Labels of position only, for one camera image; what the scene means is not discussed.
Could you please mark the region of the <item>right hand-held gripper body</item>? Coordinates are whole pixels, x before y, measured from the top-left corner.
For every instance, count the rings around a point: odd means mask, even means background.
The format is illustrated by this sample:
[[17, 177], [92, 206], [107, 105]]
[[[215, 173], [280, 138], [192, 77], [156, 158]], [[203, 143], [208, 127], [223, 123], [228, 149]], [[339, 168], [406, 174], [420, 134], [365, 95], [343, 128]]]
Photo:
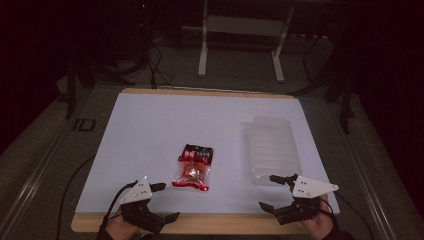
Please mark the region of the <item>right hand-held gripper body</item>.
[[294, 201], [275, 211], [276, 219], [281, 225], [313, 219], [320, 211], [320, 196], [339, 189], [336, 184], [299, 175], [295, 184], [289, 187]]

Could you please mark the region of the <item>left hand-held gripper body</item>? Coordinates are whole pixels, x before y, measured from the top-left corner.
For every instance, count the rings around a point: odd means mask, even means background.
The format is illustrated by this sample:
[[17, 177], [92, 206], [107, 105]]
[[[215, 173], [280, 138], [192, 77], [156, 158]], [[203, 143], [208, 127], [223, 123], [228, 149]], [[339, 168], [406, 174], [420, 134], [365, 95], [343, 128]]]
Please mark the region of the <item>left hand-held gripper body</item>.
[[152, 213], [148, 208], [154, 192], [151, 183], [143, 178], [130, 184], [129, 191], [119, 199], [123, 219], [131, 225], [145, 231], [159, 234], [165, 225], [165, 219]]

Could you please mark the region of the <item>clear plastic container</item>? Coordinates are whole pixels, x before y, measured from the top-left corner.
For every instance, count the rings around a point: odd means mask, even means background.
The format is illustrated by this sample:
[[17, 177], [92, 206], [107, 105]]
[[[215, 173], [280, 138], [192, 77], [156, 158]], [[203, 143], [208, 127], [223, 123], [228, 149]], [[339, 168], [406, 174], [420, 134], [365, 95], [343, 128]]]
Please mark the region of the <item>clear plastic container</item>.
[[271, 175], [301, 174], [291, 124], [286, 118], [255, 116], [247, 126], [247, 151], [253, 183], [272, 185]]

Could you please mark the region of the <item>red and black snack packet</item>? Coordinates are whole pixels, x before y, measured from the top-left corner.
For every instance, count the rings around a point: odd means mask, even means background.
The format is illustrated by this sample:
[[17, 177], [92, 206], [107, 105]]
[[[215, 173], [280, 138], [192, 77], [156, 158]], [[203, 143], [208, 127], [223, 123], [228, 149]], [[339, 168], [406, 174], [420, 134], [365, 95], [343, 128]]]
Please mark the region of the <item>red and black snack packet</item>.
[[214, 150], [211, 147], [186, 144], [178, 158], [180, 172], [172, 181], [172, 185], [208, 191], [209, 171], [213, 155]]

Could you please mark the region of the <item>person's left hand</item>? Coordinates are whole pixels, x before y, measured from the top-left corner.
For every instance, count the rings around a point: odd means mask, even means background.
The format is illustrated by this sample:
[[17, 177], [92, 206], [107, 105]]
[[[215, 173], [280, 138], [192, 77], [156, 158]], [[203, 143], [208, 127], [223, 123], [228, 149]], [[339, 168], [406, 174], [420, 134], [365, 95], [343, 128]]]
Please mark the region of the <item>person's left hand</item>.
[[108, 221], [105, 231], [113, 240], [130, 240], [140, 232], [140, 229], [126, 222], [122, 217], [121, 209], [118, 209]]

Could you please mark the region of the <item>person's right hand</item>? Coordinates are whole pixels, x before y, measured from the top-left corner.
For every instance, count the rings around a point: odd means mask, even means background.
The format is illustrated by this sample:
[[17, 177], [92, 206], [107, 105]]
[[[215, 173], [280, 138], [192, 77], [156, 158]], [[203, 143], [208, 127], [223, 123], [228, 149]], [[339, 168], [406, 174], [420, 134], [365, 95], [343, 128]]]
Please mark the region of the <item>person's right hand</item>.
[[330, 233], [334, 224], [330, 217], [327, 194], [320, 196], [320, 211], [318, 214], [313, 219], [301, 221], [301, 224], [313, 240], [322, 240]]

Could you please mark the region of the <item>white table mat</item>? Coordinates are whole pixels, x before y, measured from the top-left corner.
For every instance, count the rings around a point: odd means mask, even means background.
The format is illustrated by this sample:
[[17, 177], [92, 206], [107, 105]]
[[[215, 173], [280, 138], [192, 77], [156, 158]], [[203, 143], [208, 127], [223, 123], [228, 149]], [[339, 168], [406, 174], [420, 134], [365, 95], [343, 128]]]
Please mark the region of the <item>white table mat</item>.
[[[289, 120], [303, 176], [326, 180], [303, 108], [295, 99], [121, 93], [77, 212], [106, 211], [119, 189], [143, 177], [167, 184], [152, 196], [149, 208], [155, 213], [257, 213], [262, 202], [290, 204], [286, 187], [257, 185], [250, 178], [245, 130], [258, 116]], [[172, 185], [188, 144], [214, 150], [208, 191]]]

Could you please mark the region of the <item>black stand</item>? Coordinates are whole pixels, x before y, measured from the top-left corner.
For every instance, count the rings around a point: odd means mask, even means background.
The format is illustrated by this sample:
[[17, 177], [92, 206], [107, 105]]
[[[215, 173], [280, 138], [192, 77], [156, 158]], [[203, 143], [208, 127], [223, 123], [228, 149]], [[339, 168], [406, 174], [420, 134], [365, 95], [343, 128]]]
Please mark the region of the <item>black stand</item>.
[[350, 107], [352, 96], [352, 83], [356, 69], [350, 61], [341, 59], [343, 49], [340, 47], [342, 38], [332, 42], [332, 50], [323, 68], [312, 78], [309, 85], [290, 92], [291, 96], [303, 96], [315, 89], [326, 86], [324, 100], [327, 103], [336, 103], [341, 100], [340, 125], [342, 130], [349, 134], [349, 119], [354, 117]]
[[64, 94], [65, 102], [67, 103], [66, 119], [69, 119], [76, 109], [76, 79], [79, 79], [83, 86], [88, 86], [89, 88], [94, 86], [95, 80], [92, 75], [92, 69], [105, 75], [115, 83], [134, 86], [133, 82], [125, 80], [118, 73], [88, 56], [70, 58], [67, 61], [66, 93]]

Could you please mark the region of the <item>white metal stand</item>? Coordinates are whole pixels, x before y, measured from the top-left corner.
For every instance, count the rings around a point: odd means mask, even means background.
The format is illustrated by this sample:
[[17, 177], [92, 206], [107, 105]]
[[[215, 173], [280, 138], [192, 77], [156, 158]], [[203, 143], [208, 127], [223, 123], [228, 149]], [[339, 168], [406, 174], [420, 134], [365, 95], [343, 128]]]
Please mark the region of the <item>white metal stand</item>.
[[208, 33], [230, 33], [241, 35], [257, 35], [277, 37], [279, 42], [270, 52], [275, 78], [278, 83], [285, 81], [280, 55], [283, 45], [288, 36], [289, 26], [294, 14], [295, 7], [288, 8], [284, 20], [268, 20], [244, 17], [232, 17], [222, 15], [210, 15], [208, 12], [208, 0], [203, 0], [202, 11], [202, 42], [197, 75], [204, 77], [207, 71], [208, 60]]

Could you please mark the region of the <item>metal floor rail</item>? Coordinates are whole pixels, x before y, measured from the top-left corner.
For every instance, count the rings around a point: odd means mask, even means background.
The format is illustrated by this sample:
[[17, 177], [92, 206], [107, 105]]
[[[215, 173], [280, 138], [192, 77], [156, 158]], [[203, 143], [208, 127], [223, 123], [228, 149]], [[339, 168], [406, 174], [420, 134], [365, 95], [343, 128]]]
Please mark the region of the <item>metal floor rail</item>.
[[47, 148], [41, 161], [35, 167], [35, 170], [30, 174], [30, 177], [23, 184], [22, 188], [18, 192], [17, 197], [13, 201], [10, 209], [5, 214], [5, 217], [0, 222], [0, 240], [8, 240], [12, 235], [16, 224], [20, 221], [20, 218], [25, 213], [27, 207], [31, 203], [32, 199], [36, 195], [41, 182], [43, 181], [47, 168], [53, 159], [57, 149], [63, 142], [69, 132], [69, 127], [64, 126], [53, 138], [52, 143]]
[[330, 111], [333, 122], [335, 123], [339, 133], [341, 134], [341, 138], [347, 149], [348, 156], [353, 162], [353, 172], [355, 173], [367, 206], [378, 229], [379, 236], [382, 238], [382, 240], [396, 240], [396, 236], [387, 219], [386, 213], [381, 205], [381, 201], [376, 195], [376, 191], [374, 189], [372, 181], [367, 176], [366, 170], [364, 168], [364, 165], [362, 164], [360, 156], [353, 145], [352, 138], [349, 134], [346, 134], [344, 132], [344, 129], [341, 126], [341, 123], [339, 122], [340, 114], [338, 113], [337, 106], [333, 104], [328, 104], [327, 107]]

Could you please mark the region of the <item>black floor bracket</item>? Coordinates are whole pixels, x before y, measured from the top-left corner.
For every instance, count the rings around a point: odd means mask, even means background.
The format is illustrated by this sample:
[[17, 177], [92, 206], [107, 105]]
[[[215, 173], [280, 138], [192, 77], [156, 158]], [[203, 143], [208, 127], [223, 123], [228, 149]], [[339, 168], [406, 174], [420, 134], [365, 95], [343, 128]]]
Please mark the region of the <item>black floor bracket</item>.
[[94, 119], [78, 118], [72, 127], [73, 131], [89, 132], [93, 131], [96, 126]]

